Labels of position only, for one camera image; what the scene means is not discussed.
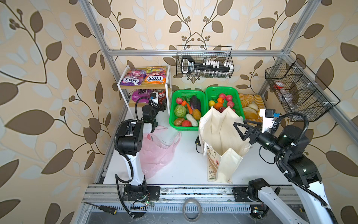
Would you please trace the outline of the red cola can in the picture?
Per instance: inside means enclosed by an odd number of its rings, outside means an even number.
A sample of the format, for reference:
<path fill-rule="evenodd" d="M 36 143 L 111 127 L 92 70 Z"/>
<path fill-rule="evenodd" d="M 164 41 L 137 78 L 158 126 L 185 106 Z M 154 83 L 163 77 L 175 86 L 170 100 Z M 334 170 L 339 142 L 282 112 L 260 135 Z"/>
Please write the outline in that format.
<path fill-rule="evenodd" d="M 165 89 L 163 90 L 156 90 L 156 92 L 158 93 L 158 100 L 161 104 L 164 103 L 164 101 L 166 100 L 166 91 Z"/>

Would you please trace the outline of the purple snack packet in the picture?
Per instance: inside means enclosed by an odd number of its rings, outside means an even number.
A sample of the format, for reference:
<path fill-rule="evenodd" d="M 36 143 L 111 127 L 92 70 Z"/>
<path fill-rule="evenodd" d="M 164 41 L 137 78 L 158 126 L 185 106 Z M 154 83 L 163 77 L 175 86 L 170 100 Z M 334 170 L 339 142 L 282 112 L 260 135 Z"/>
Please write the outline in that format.
<path fill-rule="evenodd" d="M 148 104 L 149 103 L 149 98 L 150 98 L 150 95 L 153 91 L 152 90 L 148 90 L 148 89 L 138 89 L 138 90 L 135 90 L 131 99 L 133 102 L 137 102 L 139 98 L 141 97 L 145 97 L 146 99 L 141 99 L 139 101 L 139 103 L 145 103 L 145 104 Z"/>

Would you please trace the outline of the orange Fox's candy bag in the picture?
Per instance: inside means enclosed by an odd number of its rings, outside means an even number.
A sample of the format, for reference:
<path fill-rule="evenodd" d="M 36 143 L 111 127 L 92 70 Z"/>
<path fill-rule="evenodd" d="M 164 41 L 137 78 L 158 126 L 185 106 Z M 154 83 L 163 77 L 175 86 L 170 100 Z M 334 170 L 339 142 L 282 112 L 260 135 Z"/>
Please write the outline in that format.
<path fill-rule="evenodd" d="M 154 66 L 146 68 L 145 83 L 148 84 L 164 84 L 167 78 L 167 68 L 165 66 Z"/>

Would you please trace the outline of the cream canvas tote bag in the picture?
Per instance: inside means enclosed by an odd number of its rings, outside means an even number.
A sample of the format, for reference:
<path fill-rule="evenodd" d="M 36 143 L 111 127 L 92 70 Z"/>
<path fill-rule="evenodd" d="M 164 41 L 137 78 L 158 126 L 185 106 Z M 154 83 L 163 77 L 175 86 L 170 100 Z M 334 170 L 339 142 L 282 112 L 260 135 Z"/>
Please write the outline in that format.
<path fill-rule="evenodd" d="M 232 183 L 234 172 L 251 148 L 249 140 L 242 140 L 234 127 L 243 121 L 231 108 L 219 112 L 213 107 L 200 119 L 199 141 L 201 154 L 208 159 L 209 182 Z"/>

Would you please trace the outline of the purple Fox's candy bag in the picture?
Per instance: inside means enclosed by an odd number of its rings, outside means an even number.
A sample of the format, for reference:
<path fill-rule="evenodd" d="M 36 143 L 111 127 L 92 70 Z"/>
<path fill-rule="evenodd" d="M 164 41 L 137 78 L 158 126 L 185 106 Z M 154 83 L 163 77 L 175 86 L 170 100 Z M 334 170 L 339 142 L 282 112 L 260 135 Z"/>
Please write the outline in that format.
<path fill-rule="evenodd" d="M 120 85 L 123 86 L 138 86 L 141 85 L 146 77 L 146 69 L 129 69 L 124 75 Z"/>

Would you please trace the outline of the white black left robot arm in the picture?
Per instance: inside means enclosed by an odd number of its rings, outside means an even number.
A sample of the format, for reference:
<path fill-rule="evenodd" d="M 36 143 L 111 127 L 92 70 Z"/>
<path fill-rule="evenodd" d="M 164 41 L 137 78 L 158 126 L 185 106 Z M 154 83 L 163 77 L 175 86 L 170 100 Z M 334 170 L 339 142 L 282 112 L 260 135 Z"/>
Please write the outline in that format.
<path fill-rule="evenodd" d="M 160 187 L 148 186 L 141 168 L 139 153 L 143 145 L 144 133 L 152 133 L 158 126 L 156 116 L 161 109 L 158 92 L 153 91 L 147 99 L 149 104 L 143 107 L 143 119 L 127 119 L 117 128 L 115 133 L 115 150 L 127 162 L 128 180 L 115 174 L 117 194 L 122 207 L 128 215 L 135 219 L 145 215 L 147 206 L 154 206 L 159 200 Z"/>

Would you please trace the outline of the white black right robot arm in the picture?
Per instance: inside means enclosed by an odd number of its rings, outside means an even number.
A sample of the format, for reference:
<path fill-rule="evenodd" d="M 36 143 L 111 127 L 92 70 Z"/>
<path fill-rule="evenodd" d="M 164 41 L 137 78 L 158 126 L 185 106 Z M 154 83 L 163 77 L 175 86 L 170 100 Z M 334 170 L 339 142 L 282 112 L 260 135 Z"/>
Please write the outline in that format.
<path fill-rule="evenodd" d="M 336 224 L 337 219 L 327 200 L 321 174 L 315 163 L 304 155 L 309 144 L 306 132 L 308 117 L 299 112 L 279 115 L 271 109 L 260 110 L 262 122 L 244 120 L 235 122 L 234 128 L 242 140 L 258 143 L 274 154 L 274 164 L 292 184 L 304 206 L 309 224 Z M 276 137 L 278 125 L 287 117 L 300 117 L 304 126 L 287 125 Z"/>

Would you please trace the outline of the white wooden two-tier shelf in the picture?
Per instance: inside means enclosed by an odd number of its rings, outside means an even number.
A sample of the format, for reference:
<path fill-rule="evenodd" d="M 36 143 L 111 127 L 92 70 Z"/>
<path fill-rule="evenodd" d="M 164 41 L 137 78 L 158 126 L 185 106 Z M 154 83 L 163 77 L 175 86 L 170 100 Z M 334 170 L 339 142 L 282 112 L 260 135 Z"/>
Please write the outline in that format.
<path fill-rule="evenodd" d="M 166 66 L 166 82 L 164 84 L 149 84 L 149 83 L 145 83 L 142 82 L 141 85 L 138 86 L 125 86 L 125 85 L 121 85 L 121 81 L 123 80 L 123 78 L 125 77 L 125 75 L 127 74 L 127 72 L 130 70 L 130 67 L 127 65 L 123 71 L 123 73 L 120 75 L 119 81 L 117 83 L 118 89 L 125 101 L 125 105 L 128 108 L 128 114 L 132 117 L 132 118 L 136 118 L 135 117 L 135 113 L 134 111 L 132 111 L 131 107 L 135 107 L 135 102 L 131 99 L 131 96 L 129 95 L 129 92 L 131 91 L 135 91 L 137 89 L 159 89 L 159 90 L 165 90 L 166 91 L 166 104 L 167 104 L 167 113 L 168 115 L 170 114 L 170 103 L 171 103 L 171 99 L 172 99 L 172 78 L 171 78 L 171 72 L 170 72 L 170 67 Z"/>

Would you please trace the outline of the tray of bread rolls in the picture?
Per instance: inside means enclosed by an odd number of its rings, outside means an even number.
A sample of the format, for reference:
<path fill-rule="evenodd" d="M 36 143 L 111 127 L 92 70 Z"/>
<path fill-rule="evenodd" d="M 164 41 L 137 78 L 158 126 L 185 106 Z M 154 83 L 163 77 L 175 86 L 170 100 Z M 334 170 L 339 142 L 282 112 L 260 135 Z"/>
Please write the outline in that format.
<path fill-rule="evenodd" d="M 265 109 L 265 104 L 261 95 L 239 93 L 239 97 L 245 119 L 262 122 L 263 118 L 260 116 L 260 110 Z"/>

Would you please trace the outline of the green cabbage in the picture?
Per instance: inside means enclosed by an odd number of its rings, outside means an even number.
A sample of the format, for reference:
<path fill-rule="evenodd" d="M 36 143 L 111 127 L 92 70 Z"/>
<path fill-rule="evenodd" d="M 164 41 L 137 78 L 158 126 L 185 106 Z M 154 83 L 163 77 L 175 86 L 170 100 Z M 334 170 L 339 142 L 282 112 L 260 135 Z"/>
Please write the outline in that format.
<path fill-rule="evenodd" d="M 186 115 L 186 107 L 182 106 L 182 105 L 176 105 L 176 107 L 174 108 L 174 115 L 177 118 L 183 118 Z"/>

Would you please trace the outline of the orange carrot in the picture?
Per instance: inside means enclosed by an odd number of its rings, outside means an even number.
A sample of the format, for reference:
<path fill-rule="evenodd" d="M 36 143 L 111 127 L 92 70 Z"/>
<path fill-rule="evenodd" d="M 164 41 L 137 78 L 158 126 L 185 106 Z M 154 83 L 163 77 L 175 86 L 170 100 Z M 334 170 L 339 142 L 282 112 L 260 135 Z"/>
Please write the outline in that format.
<path fill-rule="evenodd" d="M 190 104 L 187 101 L 183 101 L 181 103 L 182 106 L 186 107 L 187 113 L 192 114 L 193 113 L 193 109 L 191 108 Z"/>

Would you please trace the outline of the brown potato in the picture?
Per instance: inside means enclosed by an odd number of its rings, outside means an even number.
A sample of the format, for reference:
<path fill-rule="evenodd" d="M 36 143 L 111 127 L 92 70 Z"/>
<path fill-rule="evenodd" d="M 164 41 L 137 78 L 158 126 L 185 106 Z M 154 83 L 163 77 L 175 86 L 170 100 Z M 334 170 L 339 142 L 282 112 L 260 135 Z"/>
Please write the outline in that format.
<path fill-rule="evenodd" d="M 175 121 L 174 121 L 174 125 L 176 127 L 180 127 L 182 125 L 182 122 L 185 121 L 185 118 L 177 118 Z"/>

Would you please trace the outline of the orange fruit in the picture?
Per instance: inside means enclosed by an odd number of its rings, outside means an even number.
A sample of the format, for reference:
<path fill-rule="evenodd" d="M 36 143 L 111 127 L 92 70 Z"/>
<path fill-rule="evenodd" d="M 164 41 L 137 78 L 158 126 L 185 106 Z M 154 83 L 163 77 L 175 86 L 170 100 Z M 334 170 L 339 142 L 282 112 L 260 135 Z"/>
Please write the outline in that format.
<path fill-rule="evenodd" d="M 224 99 L 223 99 L 222 97 L 219 97 L 219 98 L 217 99 L 217 102 L 218 102 L 218 103 L 221 103 L 221 104 L 224 104 Z"/>

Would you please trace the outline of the yellow lemon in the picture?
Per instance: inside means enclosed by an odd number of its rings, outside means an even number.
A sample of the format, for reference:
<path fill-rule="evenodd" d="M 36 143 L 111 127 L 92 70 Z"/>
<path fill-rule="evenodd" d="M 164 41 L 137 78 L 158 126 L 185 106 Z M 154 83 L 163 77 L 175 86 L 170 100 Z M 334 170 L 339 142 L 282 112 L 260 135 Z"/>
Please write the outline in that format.
<path fill-rule="evenodd" d="M 213 101 L 213 100 L 211 100 L 211 101 L 208 102 L 208 106 L 209 106 L 209 107 L 213 107 L 213 106 L 215 106 L 215 104 L 216 104 L 216 103 L 215 103 L 215 101 Z"/>

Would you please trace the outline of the dark purple eggplant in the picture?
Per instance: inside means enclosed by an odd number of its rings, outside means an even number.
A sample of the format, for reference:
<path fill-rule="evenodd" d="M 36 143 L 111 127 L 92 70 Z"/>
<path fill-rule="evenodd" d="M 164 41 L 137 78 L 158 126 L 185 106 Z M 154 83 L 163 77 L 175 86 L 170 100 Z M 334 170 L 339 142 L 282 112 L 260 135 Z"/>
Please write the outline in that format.
<path fill-rule="evenodd" d="M 190 98 L 190 106 L 192 108 L 192 110 L 199 110 L 201 112 L 201 101 L 197 98 L 197 96 L 192 96 Z"/>

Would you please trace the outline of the red tomato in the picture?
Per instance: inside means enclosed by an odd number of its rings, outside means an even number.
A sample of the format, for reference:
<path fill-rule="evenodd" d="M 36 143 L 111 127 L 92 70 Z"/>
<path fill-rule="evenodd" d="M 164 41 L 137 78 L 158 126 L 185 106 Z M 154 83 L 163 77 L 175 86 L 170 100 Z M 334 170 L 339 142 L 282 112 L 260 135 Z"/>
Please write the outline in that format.
<path fill-rule="evenodd" d="M 191 126 L 192 126 L 192 123 L 191 123 L 189 120 L 184 120 L 184 121 L 181 123 L 181 126 L 182 126 L 182 127 L 191 127 Z"/>

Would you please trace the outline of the yellow potato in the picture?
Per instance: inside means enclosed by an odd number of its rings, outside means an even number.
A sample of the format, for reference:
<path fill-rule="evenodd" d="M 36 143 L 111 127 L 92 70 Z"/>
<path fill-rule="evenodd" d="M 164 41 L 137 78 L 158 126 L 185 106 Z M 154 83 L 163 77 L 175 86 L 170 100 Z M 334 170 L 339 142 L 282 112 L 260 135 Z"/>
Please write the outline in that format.
<path fill-rule="evenodd" d="M 199 109 L 194 109 L 192 112 L 192 116 L 196 119 L 196 120 L 200 120 L 202 115 Z"/>

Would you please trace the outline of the right green plastic basket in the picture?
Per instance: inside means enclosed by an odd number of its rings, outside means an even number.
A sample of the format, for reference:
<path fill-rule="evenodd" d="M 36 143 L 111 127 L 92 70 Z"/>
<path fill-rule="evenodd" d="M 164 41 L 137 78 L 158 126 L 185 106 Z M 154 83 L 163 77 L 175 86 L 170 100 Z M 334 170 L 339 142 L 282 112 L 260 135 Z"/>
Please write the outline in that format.
<path fill-rule="evenodd" d="M 245 118 L 241 98 L 236 89 L 232 87 L 211 86 L 205 91 L 206 108 L 210 110 L 212 107 L 219 112 L 223 112 L 226 108 L 231 108 L 238 116 Z"/>

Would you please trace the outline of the black yellow tape measure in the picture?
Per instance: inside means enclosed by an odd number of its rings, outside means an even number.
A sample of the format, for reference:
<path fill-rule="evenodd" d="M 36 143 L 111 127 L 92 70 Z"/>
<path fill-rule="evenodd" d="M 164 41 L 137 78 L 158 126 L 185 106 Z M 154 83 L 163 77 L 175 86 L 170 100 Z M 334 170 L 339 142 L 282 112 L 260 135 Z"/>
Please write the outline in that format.
<path fill-rule="evenodd" d="M 195 149 L 197 153 L 201 154 L 201 143 L 199 137 L 197 137 L 195 140 Z"/>

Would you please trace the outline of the white radish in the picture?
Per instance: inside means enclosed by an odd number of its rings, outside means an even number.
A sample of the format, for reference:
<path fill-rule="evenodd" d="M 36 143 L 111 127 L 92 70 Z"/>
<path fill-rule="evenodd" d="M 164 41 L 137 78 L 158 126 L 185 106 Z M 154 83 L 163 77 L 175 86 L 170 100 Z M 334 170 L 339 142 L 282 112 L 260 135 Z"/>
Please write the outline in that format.
<path fill-rule="evenodd" d="M 198 121 L 189 113 L 186 114 L 186 119 L 191 122 L 192 127 L 197 127 L 199 125 Z"/>

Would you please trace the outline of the red capped plastic bottle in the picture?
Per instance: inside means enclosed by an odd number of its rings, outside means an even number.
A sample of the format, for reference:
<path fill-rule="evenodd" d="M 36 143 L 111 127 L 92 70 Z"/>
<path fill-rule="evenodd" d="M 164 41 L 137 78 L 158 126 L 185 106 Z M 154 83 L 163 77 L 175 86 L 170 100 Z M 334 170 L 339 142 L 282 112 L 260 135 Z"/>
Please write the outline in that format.
<path fill-rule="evenodd" d="M 283 82 L 276 81 L 273 84 L 273 89 L 275 91 L 279 91 L 282 95 L 284 95 L 284 94 L 287 93 L 287 91 L 285 90 L 284 86 L 285 86 L 285 84 Z"/>

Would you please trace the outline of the pink plastic bag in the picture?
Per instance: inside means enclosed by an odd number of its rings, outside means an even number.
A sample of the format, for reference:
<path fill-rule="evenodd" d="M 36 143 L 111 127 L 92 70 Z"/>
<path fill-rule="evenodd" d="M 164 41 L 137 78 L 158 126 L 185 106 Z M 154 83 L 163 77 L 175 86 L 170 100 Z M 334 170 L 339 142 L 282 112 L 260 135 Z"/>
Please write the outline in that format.
<path fill-rule="evenodd" d="M 147 179 L 154 177 L 172 161 L 176 147 L 180 143 L 182 135 L 181 132 L 177 132 L 172 143 L 166 145 L 161 137 L 167 134 L 167 130 L 164 126 L 158 126 L 153 133 L 144 134 L 139 158 L 141 169 Z"/>

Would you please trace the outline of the roll of clear tape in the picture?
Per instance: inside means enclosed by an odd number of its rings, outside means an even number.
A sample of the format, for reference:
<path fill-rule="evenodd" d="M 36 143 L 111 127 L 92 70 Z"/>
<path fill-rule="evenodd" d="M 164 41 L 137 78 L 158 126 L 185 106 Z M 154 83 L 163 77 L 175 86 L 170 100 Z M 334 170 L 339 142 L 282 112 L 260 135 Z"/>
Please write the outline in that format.
<path fill-rule="evenodd" d="M 187 222 L 195 223 L 200 219 L 203 209 L 198 200 L 189 198 L 182 206 L 182 213 Z"/>

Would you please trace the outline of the black yellow screwdriver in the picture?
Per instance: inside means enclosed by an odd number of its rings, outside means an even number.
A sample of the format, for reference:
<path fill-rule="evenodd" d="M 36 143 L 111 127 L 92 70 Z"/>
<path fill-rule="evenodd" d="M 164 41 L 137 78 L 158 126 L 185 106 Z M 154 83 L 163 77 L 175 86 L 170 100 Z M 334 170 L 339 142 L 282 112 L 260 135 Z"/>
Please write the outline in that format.
<path fill-rule="evenodd" d="M 112 215 L 115 215 L 117 213 L 117 210 L 113 207 L 110 207 L 110 206 L 105 206 L 105 205 L 95 205 L 95 204 L 92 204 L 92 203 L 89 203 L 89 202 L 84 202 L 85 204 L 88 204 L 90 206 L 93 206 L 93 207 L 96 207 L 98 208 L 99 210 L 103 211 L 103 212 L 106 212 L 106 213 L 109 213 L 109 214 L 112 214 Z"/>

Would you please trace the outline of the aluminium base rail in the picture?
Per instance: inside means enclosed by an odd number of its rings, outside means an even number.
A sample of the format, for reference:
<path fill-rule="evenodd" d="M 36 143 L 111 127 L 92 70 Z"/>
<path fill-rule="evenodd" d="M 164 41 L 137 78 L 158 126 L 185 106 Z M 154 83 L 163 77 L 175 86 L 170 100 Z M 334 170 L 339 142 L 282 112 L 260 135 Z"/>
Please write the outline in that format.
<path fill-rule="evenodd" d="M 77 224 L 278 224 L 280 220 L 262 202 L 247 197 L 245 185 L 151 185 L 160 187 L 159 200 L 144 208 L 145 215 L 131 218 L 124 210 L 114 184 L 91 184 L 83 197 Z M 203 213 L 195 223 L 187 222 L 182 206 L 195 198 Z M 115 215 L 85 204 L 105 205 L 117 210 Z"/>

